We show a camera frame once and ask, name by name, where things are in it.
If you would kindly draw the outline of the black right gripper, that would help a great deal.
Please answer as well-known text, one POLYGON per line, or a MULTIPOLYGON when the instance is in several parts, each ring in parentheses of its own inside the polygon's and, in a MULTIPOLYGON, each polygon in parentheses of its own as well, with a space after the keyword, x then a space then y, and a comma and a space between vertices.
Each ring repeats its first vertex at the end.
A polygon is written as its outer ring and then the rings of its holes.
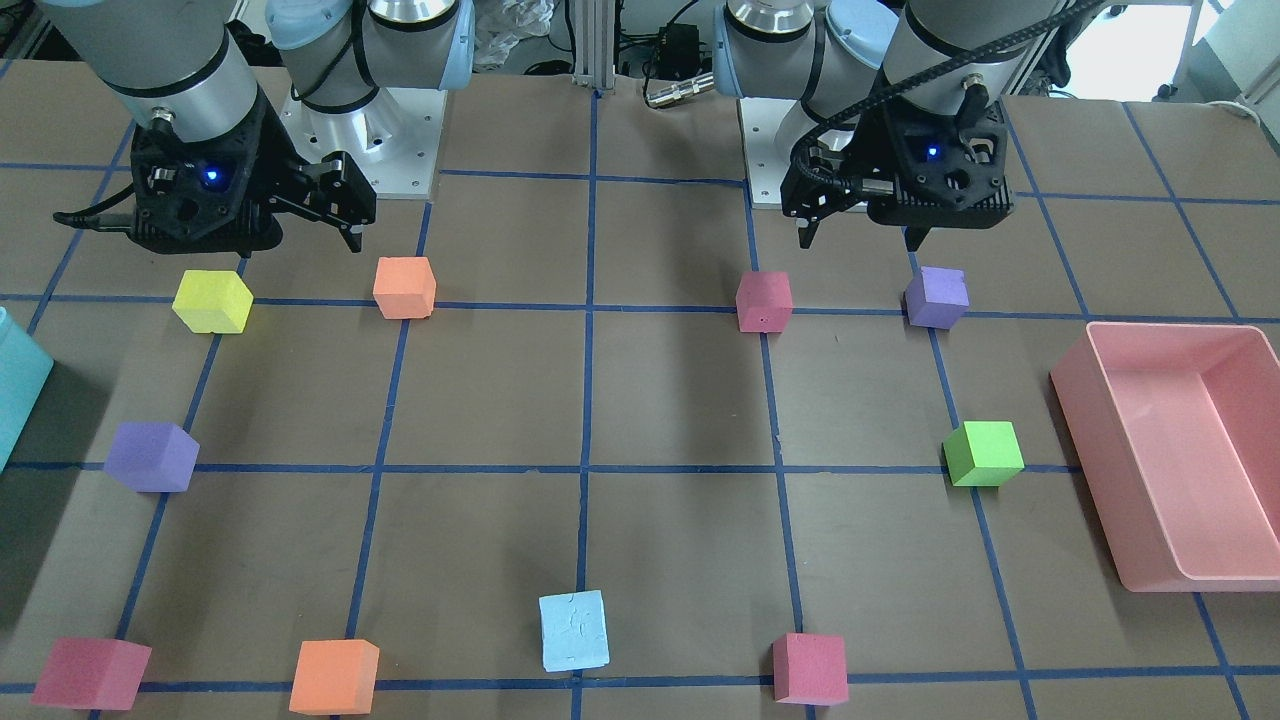
POLYGON ((355 158, 335 150, 306 163, 262 88, 228 132, 201 141, 177 133, 178 110, 155 102, 131 145, 134 210, 131 241, 161 255, 276 247, 276 213, 338 229, 347 249, 364 249, 376 220, 378 193, 355 158))

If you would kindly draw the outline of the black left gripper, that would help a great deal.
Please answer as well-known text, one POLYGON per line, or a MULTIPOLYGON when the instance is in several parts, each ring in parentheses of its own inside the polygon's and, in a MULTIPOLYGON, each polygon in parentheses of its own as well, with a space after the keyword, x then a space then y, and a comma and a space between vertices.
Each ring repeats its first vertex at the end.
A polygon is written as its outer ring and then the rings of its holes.
POLYGON ((1007 154, 1009 127, 988 91, 968 90, 942 114, 895 97, 863 114, 841 150, 797 140, 783 214, 810 249, 822 220, 867 202, 873 222, 902 227, 905 249, 918 252, 934 228, 989 229, 1012 214, 1007 154))

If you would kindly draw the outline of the purple block near right arm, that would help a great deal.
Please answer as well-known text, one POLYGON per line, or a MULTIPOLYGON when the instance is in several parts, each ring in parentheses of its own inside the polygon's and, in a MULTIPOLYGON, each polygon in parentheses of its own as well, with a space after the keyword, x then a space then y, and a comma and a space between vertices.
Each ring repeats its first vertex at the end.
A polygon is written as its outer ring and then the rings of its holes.
POLYGON ((123 421, 102 470, 134 492, 186 492, 198 451, 200 443, 177 424, 123 421))

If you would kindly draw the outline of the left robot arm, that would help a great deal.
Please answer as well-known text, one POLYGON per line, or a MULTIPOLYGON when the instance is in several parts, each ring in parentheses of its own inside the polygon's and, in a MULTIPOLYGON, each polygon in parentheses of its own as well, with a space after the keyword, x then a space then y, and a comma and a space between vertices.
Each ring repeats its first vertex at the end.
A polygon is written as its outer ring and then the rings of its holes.
POLYGON ((998 96, 1062 1, 727 1, 713 78, 731 97, 792 101, 780 204, 809 249, 864 205, 916 251, 932 229, 1012 214, 998 96))

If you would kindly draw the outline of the purple block near left arm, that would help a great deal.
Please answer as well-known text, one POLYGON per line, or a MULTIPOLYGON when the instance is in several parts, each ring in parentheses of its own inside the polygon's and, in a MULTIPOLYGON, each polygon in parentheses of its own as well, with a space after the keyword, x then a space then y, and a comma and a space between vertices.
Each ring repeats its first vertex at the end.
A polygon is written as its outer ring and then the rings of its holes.
POLYGON ((966 273, 947 266, 919 266, 904 291, 908 323, 951 331, 970 307, 966 273))

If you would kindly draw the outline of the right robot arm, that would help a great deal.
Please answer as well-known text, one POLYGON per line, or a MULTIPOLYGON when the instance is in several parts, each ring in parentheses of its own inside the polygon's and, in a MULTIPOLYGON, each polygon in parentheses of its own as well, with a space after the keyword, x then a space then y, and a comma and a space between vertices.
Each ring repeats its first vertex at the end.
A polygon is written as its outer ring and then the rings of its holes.
POLYGON ((210 1, 42 1, 42 13, 134 118, 131 182, 56 223, 160 255, 276 247, 276 215, 338 231, 358 252, 376 219, 366 169, 403 142, 393 88, 463 88, 471 1, 270 1, 291 99, 315 119, 306 158, 210 1))

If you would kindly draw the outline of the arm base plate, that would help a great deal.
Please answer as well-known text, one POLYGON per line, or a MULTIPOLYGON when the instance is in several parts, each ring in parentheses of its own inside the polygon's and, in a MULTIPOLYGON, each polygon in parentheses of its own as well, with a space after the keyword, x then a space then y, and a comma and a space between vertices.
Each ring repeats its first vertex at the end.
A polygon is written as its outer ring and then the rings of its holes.
POLYGON ((809 119, 799 100, 744 97, 739 100, 739 122, 751 205, 780 210, 790 154, 797 138, 809 129, 809 119))
POLYGON ((364 108, 321 113, 284 102, 282 123, 310 163, 334 151, 353 160, 380 199, 431 199, 436 178, 447 91, 383 88, 364 108))

